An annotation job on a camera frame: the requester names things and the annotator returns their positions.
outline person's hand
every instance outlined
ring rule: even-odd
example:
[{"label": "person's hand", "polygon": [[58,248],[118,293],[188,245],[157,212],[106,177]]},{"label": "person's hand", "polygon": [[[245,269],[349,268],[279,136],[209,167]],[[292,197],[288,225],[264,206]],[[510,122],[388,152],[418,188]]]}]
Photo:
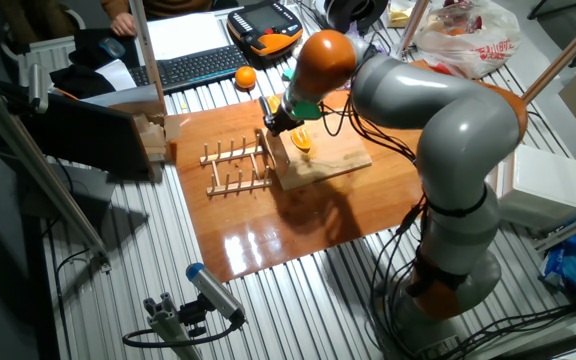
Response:
[{"label": "person's hand", "polygon": [[137,34],[135,20],[128,13],[117,15],[115,20],[112,21],[110,29],[118,36],[135,36]]}]

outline wooden board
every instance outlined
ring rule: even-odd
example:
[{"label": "wooden board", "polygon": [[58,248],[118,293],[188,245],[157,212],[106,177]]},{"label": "wooden board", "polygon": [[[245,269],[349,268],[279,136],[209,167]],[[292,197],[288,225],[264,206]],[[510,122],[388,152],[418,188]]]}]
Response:
[{"label": "wooden board", "polygon": [[[341,108],[347,96],[333,93],[326,104]],[[212,170],[199,162],[205,156],[204,143],[212,149],[222,141],[229,151],[230,139],[254,139],[263,127],[261,107],[249,101],[175,117],[181,131],[171,151],[204,264],[220,281],[395,226],[422,195],[417,171],[408,160],[362,139],[372,166],[289,191],[271,172],[268,188],[209,197]],[[384,131],[417,148],[420,131]],[[259,169],[270,165],[268,156],[257,155],[256,160]],[[227,172],[239,170],[243,181],[250,181],[249,158],[220,162],[221,182]]]},{"label": "wooden board", "polygon": [[[337,114],[326,116],[328,127],[333,133],[340,120],[341,116]],[[275,172],[284,190],[372,164],[370,154],[350,124],[342,126],[339,134],[334,137],[326,131],[323,121],[307,121],[301,128],[307,131],[311,139],[312,146],[307,152],[293,144],[290,131],[272,136],[268,130],[262,130],[268,150],[277,162]]]}]

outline wooden table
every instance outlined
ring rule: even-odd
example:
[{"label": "wooden table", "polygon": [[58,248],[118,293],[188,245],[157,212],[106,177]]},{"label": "wooden table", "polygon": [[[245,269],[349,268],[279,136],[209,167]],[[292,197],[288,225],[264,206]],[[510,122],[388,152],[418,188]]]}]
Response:
[{"label": "wooden table", "polygon": [[[325,102],[342,108],[346,98],[346,92],[338,92]],[[220,281],[398,225],[422,195],[417,171],[408,160],[362,139],[373,160],[367,168],[286,192],[271,174],[269,188],[208,197],[212,170],[199,163],[204,143],[215,153],[217,141],[227,151],[230,139],[239,146],[242,136],[254,139],[263,126],[261,108],[258,101],[250,101],[177,116],[181,135],[171,144],[173,157],[204,264]],[[385,132],[413,150],[421,134]],[[262,161],[270,163],[258,156],[260,169],[265,165]],[[244,181],[250,181],[249,158],[218,167],[222,177],[231,173],[231,181],[242,169]]]}]

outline black keyboard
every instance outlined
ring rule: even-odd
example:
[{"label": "black keyboard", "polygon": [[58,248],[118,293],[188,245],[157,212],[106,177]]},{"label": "black keyboard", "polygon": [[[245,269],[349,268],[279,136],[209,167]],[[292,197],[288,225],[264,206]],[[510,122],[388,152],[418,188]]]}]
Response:
[{"label": "black keyboard", "polygon": [[[247,65],[241,50],[235,45],[157,61],[164,93],[231,78],[235,76],[237,69]],[[137,86],[150,83],[145,66],[129,71]]]}]

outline orange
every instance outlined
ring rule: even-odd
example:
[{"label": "orange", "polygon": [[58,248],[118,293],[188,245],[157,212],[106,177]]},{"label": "orange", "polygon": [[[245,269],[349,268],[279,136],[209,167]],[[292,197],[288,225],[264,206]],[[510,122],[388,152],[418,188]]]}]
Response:
[{"label": "orange", "polygon": [[279,105],[281,105],[281,100],[277,97],[277,95],[270,95],[268,97],[268,105],[270,105],[270,112],[276,113],[277,109],[279,109]]},{"label": "orange", "polygon": [[250,89],[255,86],[257,74],[250,66],[242,66],[235,73],[235,84],[242,89]]},{"label": "orange", "polygon": [[457,36],[457,35],[465,35],[468,34],[466,32],[466,30],[462,29],[462,28],[454,28],[452,30],[450,30],[450,32],[448,33],[448,35],[450,36]]},{"label": "orange", "polygon": [[308,135],[308,131],[303,127],[293,130],[292,134],[290,134],[290,138],[292,139],[292,143],[295,144],[299,150],[303,152],[308,152],[308,150],[310,150],[310,136]]}]

